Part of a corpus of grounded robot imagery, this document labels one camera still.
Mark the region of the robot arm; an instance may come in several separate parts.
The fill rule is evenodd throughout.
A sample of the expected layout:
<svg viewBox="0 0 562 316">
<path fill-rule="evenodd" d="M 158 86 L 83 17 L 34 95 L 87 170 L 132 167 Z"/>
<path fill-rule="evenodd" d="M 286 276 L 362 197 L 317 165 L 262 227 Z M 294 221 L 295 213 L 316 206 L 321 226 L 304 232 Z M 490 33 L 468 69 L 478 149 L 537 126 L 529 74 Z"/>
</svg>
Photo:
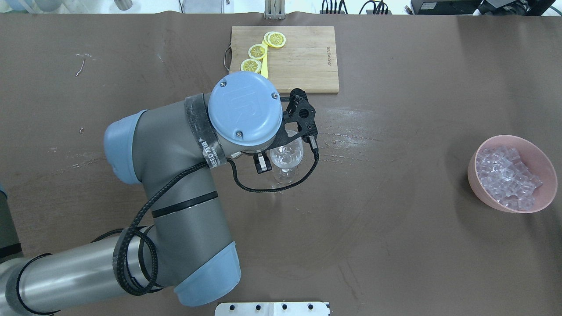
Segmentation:
<svg viewBox="0 0 562 316">
<path fill-rule="evenodd" d="M 131 224 L 84 246 L 25 258 L 1 190 L 1 314 L 52 316 L 66 308 L 174 287 L 201 306 L 240 281 L 236 244 L 211 169 L 251 155 L 268 172 L 267 151 L 301 139 L 319 162 L 315 109 L 304 90 L 287 97 L 254 72 L 234 72 L 201 93 L 112 123 L 104 151 L 116 176 L 142 184 L 147 202 Z"/>
</svg>

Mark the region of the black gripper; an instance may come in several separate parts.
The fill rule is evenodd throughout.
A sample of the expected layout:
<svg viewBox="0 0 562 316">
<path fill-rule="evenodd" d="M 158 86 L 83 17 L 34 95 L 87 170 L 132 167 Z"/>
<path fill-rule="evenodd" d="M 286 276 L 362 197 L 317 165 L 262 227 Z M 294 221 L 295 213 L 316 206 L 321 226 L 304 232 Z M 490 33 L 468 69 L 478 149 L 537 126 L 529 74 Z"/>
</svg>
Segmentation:
<svg viewBox="0 0 562 316">
<path fill-rule="evenodd" d="M 285 146 L 298 138 L 308 143 L 311 147 L 317 147 L 317 125 L 315 123 L 315 108 L 311 106 L 307 98 L 306 92 L 302 89 L 295 88 L 291 90 L 290 95 L 282 97 L 281 102 L 287 102 L 287 108 L 282 112 L 282 122 L 274 139 L 274 146 Z M 287 124 L 297 124 L 297 132 L 293 136 L 289 136 Z M 254 154 L 254 165 L 257 174 L 263 174 L 272 170 L 271 162 L 267 152 L 262 151 Z"/>
</svg>

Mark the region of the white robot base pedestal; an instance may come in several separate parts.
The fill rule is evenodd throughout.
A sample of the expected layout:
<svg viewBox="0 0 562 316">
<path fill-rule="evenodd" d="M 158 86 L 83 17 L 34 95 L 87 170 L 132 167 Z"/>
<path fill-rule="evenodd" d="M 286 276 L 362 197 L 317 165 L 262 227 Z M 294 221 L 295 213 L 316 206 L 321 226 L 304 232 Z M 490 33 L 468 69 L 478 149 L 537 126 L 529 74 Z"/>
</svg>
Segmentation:
<svg viewBox="0 0 562 316">
<path fill-rule="evenodd" d="M 330 316 L 328 302 L 223 302 L 215 316 Z"/>
</svg>

